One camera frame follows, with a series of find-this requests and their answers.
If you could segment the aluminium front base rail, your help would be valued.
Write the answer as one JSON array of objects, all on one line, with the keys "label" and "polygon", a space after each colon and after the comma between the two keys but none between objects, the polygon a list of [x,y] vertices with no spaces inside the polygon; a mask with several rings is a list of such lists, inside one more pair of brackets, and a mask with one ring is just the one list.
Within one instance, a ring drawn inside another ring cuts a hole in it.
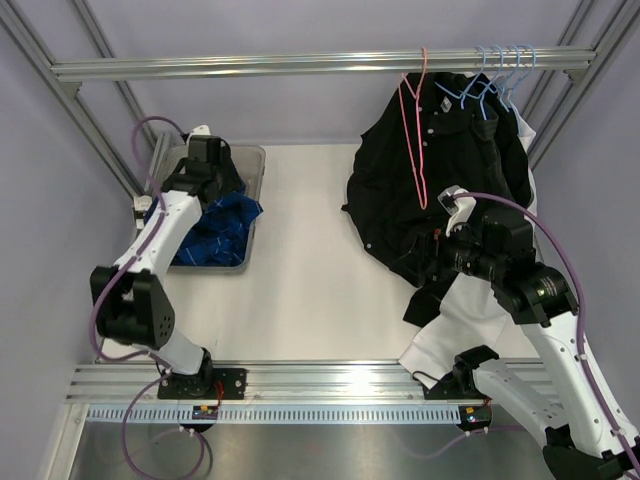
[{"label": "aluminium front base rail", "polygon": [[[216,362],[240,368],[246,404],[418,404],[418,376],[393,361]],[[81,364],[65,401],[125,403],[158,378],[152,362]]]}]

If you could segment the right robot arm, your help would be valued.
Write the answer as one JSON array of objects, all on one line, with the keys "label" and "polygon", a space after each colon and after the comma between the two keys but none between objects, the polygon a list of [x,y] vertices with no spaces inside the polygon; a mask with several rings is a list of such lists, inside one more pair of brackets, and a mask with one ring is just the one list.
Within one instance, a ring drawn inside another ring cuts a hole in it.
[{"label": "right robot arm", "polygon": [[584,332],[585,305],[575,279],[536,258],[541,222],[520,208],[492,208],[479,234],[464,224],[435,231],[438,274],[486,280],[536,350],[560,400],[552,405],[515,378],[486,345],[457,354],[435,386],[439,394],[500,404],[541,446],[556,479],[639,476],[639,431],[604,379]]}]

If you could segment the white shirt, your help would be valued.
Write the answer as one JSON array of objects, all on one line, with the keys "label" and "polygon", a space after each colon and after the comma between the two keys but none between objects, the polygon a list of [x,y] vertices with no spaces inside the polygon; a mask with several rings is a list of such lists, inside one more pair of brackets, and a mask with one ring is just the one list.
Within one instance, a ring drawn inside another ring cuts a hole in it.
[{"label": "white shirt", "polygon": [[399,364],[431,387],[451,371],[457,354],[480,345],[495,346],[511,317],[497,303],[488,282],[461,275],[418,290],[404,321],[419,331]]}]

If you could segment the blue plaid shirt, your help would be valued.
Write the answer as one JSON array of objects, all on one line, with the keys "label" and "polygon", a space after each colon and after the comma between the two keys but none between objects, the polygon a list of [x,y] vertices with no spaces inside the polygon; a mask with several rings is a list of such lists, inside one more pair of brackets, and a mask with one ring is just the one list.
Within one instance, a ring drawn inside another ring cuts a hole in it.
[{"label": "blue plaid shirt", "polygon": [[237,192],[202,207],[202,216],[189,230],[171,265],[180,267],[238,267],[246,257],[249,231],[263,209],[247,196],[241,180]]}]

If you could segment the aluminium hanging rail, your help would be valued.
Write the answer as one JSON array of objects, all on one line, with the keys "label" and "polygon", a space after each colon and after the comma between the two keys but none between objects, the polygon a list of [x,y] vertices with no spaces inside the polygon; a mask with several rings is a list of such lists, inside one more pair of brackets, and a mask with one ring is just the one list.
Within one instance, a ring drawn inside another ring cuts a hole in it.
[{"label": "aluminium hanging rail", "polygon": [[[534,47],[535,70],[554,68],[569,61],[588,60],[585,50],[568,51],[553,47]],[[512,69],[513,46],[485,47],[484,72]],[[476,72],[482,65],[482,53],[474,48],[429,50],[429,72]],[[101,58],[59,61],[54,74],[63,83],[89,81],[134,81],[181,78],[221,78],[250,76],[364,74],[418,72],[422,67],[421,50],[361,51],[339,53],[198,56],[178,58]]]}]

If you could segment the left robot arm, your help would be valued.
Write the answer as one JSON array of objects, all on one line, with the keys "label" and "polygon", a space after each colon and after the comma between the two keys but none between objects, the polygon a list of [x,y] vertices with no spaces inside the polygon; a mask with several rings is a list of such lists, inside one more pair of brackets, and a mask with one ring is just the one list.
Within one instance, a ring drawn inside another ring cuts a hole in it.
[{"label": "left robot arm", "polygon": [[158,190],[142,232],[113,265],[91,273],[90,341],[112,340],[149,356],[164,368],[162,385],[178,397],[221,398],[211,355],[178,329],[164,280],[203,212],[242,181],[223,139],[194,130],[185,143],[187,154]]}]

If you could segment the right aluminium frame post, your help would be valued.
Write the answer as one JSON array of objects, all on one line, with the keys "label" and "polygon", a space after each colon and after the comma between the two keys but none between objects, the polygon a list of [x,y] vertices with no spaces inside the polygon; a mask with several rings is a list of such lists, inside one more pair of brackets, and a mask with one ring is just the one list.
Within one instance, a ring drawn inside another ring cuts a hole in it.
[{"label": "right aluminium frame post", "polygon": [[537,132],[529,147],[531,169],[540,166],[638,30],[637,1],[577,3],[556,47],[585,50],[591,57],[545,69],[534,83],[522,109],[522,116]]}]

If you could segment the clear plastic bin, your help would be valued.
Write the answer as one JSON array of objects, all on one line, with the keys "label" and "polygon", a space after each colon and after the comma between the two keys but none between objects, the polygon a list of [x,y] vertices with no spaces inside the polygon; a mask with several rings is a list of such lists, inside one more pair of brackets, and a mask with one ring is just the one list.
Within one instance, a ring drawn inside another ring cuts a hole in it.
[{"label": "clear plastic bin", "polygon": [[162,278],[171,267],[243,267],[263,213],[258,194],[265,152],[251,147],[242,153],[252,178],[242,177],[236,152],[219,137],[195,135],[164,180],[149,178],[156,199],[133,247],[133,272]]}]

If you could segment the pink wire hanger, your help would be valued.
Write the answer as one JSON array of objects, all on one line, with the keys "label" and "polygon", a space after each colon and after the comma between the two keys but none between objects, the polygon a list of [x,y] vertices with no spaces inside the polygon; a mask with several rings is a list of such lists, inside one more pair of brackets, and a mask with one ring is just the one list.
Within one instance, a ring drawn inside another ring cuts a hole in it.
[{"label": "pink wire hanger", "polygon": [[[399,107],[401,113],[402,124],[404,128],[405,141],[408,150],[411,172],[413,174],[418,204],[421,210],[425,211],[429,205],[428,185],[424,172],[424,151],[422,140],[421,125],[421,93],[424,79],[428,69],[428,53],[425,47],[421,48],[422,67],[416,86],[412,86],[408,80],[407,74],[400,76],[400,82],[397,88]],[[404,91],[407,91],[414,100],[414,117],[415,117],[415,141],[412,141],[410,133],[407,110],[404,102]]]}]

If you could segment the black shirt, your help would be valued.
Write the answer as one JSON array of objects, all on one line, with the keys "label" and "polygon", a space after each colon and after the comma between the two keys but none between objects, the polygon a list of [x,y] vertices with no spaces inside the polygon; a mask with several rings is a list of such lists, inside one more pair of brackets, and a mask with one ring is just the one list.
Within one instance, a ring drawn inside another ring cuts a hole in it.
[{"label": "black shirt", "polygon": [[[424,172],[429,205],[418,204],[405,141],[397,90],[381,117],[361,136],[342,209],[355,226],[365,251],[415,287],[434,288],[434,234],[449,219],[438,201],[448,187],[489,193],[527,207],[533,193],[528,156],[519,138],[514,110],[506,110],[489,78],[478,80],[473,94],[489,89],[482,103],[467,99],[465,108],[435,83],[453,92],[472,76],[428,73],[421,93]],[[412,141],[414,100],[404,91]]]}]

